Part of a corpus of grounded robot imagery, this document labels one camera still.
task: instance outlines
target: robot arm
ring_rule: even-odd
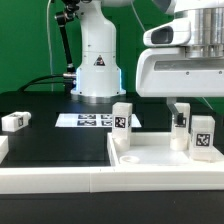
[[[65,9],[57,13],[67,60],[67,74],[74,74],[72,98],[86,102],[108,102],[121,96],[121,71],[116,65],[116,28],[102,7],[121,7],[134,0],[62,0]],[[65,24],[77,16],[82,31],[82,63],[73,66]]]

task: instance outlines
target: black cable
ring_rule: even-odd
[[[29,83],[29,84],[27,84],[27,85],[24,85],[23,86],[23,88],[21,87],[21,88],[19,88],[18,89],[18,91],[20,91],[20,92],[24,92],[24,90],[26,89],[26,88],[28,88],[29,86],[33,86],[33,85],[44,85],[44,84],[57,84],[57,83],[60,83],[60,84],[64,84],[64,82],[36,82],[36,83]]]
[[[24,90],[31,86],[31,85],[35,85],[35,84],[52,84],[52,83],[55,83],[55,82],[45,82],[45,83],[41,83],[39,81],[42,81],[42,80],[46,80],[46,79],[54,79],[54,78],[63,78],[63,75],[48,75],[48,76],[42,76],[42,77],[39,77],[39,78],[36,78],[36,79],[33,79],[32,81],[28,82],[27,84],[21,86],[17,91],[20,91],[20,92],[24,92]]]

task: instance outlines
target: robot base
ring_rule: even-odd
[[[93,97],[93,96],[84,96],[80,94],[74,94],[74,90],[71,91],[71,99],[74,101],[81,101],[84,103],[112,103],[126,98],[126,91],[119,93],[116,96],[110,97]]]

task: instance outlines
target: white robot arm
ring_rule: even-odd
[[[76,70],[76,86],[71,91],[73,99],[103,103],[125,95],[126,91],[121,87],[121,70],[116,64],[116,28],[104,17],[101,7],[121,7],[132,1],[63,0],[67,4],[66,12],[69,4],[77,6],[71,13],[79,18],[82,30],[82,64]]]
[[[154,2],[164,12],[169,8],[163,0]],[[150,48],[138,60],[137,92],[145,97],[224,96],[224,0],[172,3],[174,20],[144,34]]]

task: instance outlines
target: white block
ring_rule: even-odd
[[[0,136],[0,163],[3,161],[9,151],[8,137]]]
[[[27,126],[30,118],[29,112],[14,112],[2,117],[2,131],[15,132]]]
[[[176,103],[175,104],[179,113],[183,113],[184,124],[177,125],[172,121],[170,148],[172,150],[187,150],[189,140],[189,118],[190,118],[190,104],[188,103]]]
[[[112,137],[120,151],[126,151],[130,148],[131,118],[131,103],[116,103],[113,105]]]
[[[190,157],[195,160],[215,160],[213,147],[215,121],[211,116],[192,116]]]

